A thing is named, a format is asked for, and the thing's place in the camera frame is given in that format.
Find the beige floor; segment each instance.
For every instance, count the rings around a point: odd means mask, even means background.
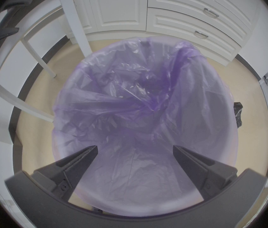
[[[118,40],[90,42],[92,51],[97,51]],[[83,59],[78,45],[68,42],[48,63],[57,73],[50,78],[43,70],[26,102],[44,112],[53,114],[52,105],[68,76]],[[238,60],[227,67],[208,59],[223,81],[229,86],[235,101],[243,104],[242,126],[238,129],[238,156],[235,167],[238,174],[251,168],[266,175],[268,169],[268,108],[257,79]],[[22,111],[17,125],[17,135],[22,142],[22,168],[28,173],[54,162],[51,147],[53,124]],[[78,196],[72,195],[71,203],[90,208]]]

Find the trash bag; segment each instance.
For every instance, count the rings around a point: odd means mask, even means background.
[[[234,114],[236,119],[237,128],[242,125],[241,113],[242,113],[243,105],[241,102],[234,102]]]
[[[173,145],[234,165],[233,97],[197,48],[174,37],[131,38],[85,58],[54,111],[56,160],[87,146],[98,155],[75,193],[117,215],[181,210],[203,199]]]

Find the metal handle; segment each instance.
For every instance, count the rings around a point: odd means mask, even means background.
[[[198,34],[198,35],[204,36],[205,38],[208,38],[209,37],[209,36],[207,36],[207,35],[205,35],[203,33],[198,32],[197,30],[195,31],[195,33]]]
[[[207,12],[208,14],[210,13],[211,15],[214,15],[214,17],[216,17],[216,18],[219,16],[218,14],[212,12],[211,10],[209,10],[207,8],[204,8],[204,11]]]

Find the drawer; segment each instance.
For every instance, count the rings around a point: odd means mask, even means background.
[[[244,46],[251,35],[249,28],[215,0],[148,0],[148,7],[183,13],[200,19]]]
[[[228,61],[234,59],[241,49],[234,40],[217,28],[191,16],[164,9],[148,8],[147,31],[189,40]]]

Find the white metal frame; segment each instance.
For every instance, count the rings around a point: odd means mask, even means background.
[[[28,43],[28,40],[45,25],[63,15],[63,13],[65,13],[67,17],[68,23],[73,31],[73,34],[75,35],[76,40],[78,41],[83,55],[86,57],[91,54],[92,51],[79,20],[74,1],[45,0],[36,6],[32,11],[30,11],[16,25],[16,27],[19,28],[18,33],[7,37],[4,41],[3,45],[0,48],[0,69],[15,45],[21,41],[29,53],[34,57],[34,59],[36,59],[36,61],[50,74],[50,76],[54,78],[56,76],[55,72],[49,68],[44,60],[37,54],[37,52]],[[54,116],[30,106],[26,102],[20,100],[18,97],[7,91],[1,85],[0,97],[33,116],[39,117],[49,122],[53,122],[54,120]]]

